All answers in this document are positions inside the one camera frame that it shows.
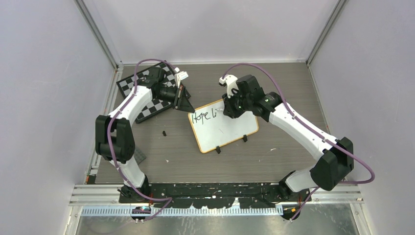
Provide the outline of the yellow framed whiteboard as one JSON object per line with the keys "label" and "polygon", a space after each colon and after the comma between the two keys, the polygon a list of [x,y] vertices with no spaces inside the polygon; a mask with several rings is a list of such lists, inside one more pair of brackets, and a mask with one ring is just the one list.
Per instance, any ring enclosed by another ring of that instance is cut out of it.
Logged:
{"label": "yellow framed whiteboard", "polygon": [[188,119],[201,153],[208,153],[259,130],[257,117],[245,112],[239,118],[230,118],[215,109],[224,109],[223,100],[217,100],[188,113]]}

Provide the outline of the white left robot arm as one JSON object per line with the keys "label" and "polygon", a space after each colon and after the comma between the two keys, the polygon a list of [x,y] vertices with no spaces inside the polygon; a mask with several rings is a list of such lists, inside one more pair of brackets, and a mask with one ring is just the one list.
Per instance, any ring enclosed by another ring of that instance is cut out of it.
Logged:
{"label": "white left robot arm", "polygon": [[154,99],[173,105],[179,111],[193,113],[195,109],[186,95],[182,80],[187,72],[179,68],[151,66],[144,73],[132,76],[133,86],[122,103],[108,115],[95,120],[95,151],[110,161],[120,172],[124,184],[132,188],[131,196],[139,203],[150,196],[147,176],[134,158],[135,140],[132,125],[144,107]]}

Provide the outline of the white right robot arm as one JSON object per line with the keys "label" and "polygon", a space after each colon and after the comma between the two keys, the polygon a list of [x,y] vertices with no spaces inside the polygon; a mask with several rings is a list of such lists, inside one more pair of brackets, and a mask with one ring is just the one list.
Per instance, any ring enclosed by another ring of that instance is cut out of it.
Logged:
{"label": "white right robot arm", "polygon": [[290,105],[283,103],[279,94],[265,93],[255,76],[225,75],[218,83],[227,89],[222,96],[224,115],[239,118],[251,112],[285,131],[316,160],[313,166],[294,170],[279,181],[276,191],[280,199],[292,201],[303,189],[314,187],[331,191],[354,169],[353,158],[343,152],[353,152],[351,140],[338,139],[302,120]]}

